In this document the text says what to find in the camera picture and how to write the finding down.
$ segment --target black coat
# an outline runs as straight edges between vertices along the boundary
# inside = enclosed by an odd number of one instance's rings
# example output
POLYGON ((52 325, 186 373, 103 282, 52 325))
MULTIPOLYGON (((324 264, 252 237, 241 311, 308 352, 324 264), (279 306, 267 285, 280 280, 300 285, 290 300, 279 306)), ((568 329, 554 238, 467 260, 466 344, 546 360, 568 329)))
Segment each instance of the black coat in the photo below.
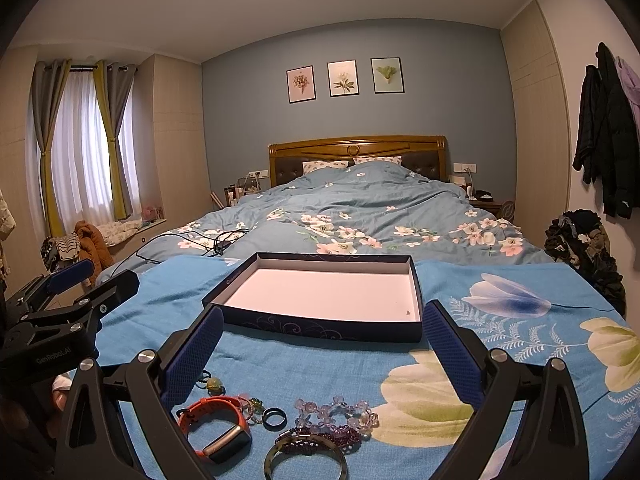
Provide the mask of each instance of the black coat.
POLYGON ((580 125, 573 166, 582 180, 600 177, 604 213, 631 218, 640 206, 640 148, 631 106, 611 51, 599 44, 598 68, 587 67, 582 83, 580 125))

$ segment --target white sheer curtain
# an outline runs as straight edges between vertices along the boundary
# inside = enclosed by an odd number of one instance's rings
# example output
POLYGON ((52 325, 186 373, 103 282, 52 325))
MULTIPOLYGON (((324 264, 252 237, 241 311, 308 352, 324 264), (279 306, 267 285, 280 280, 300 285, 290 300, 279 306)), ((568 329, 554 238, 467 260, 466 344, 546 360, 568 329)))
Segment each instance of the white sheer curtain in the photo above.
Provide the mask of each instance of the white sheer curtain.
MULTIPOLYGON (((132 193, 134 215, 140 214, 140 194, 133 157, 131 95, 127 100, 120 147, 132 193)), ((76 222, 113 222, 107 136, 95 97, 91 72, 71 72, 62 94, 51 148, 53 186, 65 231, 76 222)))

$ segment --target wall outlet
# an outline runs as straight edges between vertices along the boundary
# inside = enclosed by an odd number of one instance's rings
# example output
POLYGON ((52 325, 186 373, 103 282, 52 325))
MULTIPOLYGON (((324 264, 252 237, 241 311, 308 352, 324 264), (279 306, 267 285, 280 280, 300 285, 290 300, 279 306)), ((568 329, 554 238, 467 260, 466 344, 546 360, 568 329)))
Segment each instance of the wall outlet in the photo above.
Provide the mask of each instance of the wall outlet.
POLYGON ((254 176, 255 178, 268 178, 269 170, 250 171, 248 175, 254 176))
POLYGON ((453 171, 455 173, 466 173, 466 168, 469 168, 471 173, 476 173, 476 165, 475 164, 467 164, 466 162, 454 162, 453 163, 453 171))

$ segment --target brown jacket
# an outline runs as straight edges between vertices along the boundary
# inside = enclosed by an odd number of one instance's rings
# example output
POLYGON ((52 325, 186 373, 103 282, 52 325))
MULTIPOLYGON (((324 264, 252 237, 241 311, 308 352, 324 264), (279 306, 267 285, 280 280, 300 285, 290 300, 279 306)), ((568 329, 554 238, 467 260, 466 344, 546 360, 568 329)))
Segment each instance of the brown jacket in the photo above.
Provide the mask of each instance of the brown jacket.
POLYGON ((80 238, 80 259, 90 259, 94 263, 94 274, 89 278, 89 281, 95 285, 98 274, 113 265, 113 256, 111 256, 104 243, 104 238, 96 226, 81 220, 76 224, 75 231, 80 238))

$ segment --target blue gripper pad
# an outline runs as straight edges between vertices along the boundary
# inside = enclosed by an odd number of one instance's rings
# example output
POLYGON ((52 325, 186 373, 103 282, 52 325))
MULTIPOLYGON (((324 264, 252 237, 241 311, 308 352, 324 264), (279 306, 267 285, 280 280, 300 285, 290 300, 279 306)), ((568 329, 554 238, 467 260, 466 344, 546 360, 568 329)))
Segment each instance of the blue gripper pad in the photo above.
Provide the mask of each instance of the blue gripper pad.
POLYGON ((160 399, 166 409, 171 410, 187 400, 222 337, 224 324, 222 311, 216 306, 200 314, 188 328, 190 337, 182 343, 164 371, 160 399))
POLYGON ((454 321, 447 320, 434 301, 424 306, 422 333, 436 352, 458 398, 477 411, 484 402, 481 369, 451 323, 454 321))

